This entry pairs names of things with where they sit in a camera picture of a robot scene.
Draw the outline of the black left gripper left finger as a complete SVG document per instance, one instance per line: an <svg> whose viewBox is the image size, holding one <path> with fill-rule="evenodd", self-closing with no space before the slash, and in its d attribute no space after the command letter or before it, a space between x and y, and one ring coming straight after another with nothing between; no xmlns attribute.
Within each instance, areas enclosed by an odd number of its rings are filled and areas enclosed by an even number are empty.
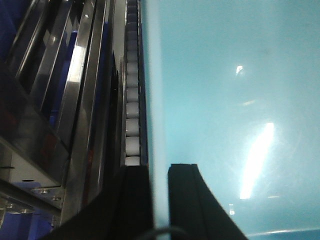
<svg viewBox="0 0 320 240"><path fill-rule="evenodd" d="M43 239L134 240L151 229L149 170L146 166L126 166L79 214Z"/></svg>

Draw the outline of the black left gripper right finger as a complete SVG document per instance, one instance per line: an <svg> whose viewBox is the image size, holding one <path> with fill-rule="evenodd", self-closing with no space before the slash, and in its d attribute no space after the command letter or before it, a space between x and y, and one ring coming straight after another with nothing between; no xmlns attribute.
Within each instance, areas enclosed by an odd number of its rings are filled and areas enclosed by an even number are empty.
<svg viewBox="0 0 320 240"><path fill-rule="evenodd" d="M196 164L168 170L170 225L192 240L246 240L206 185Z"/></svg>

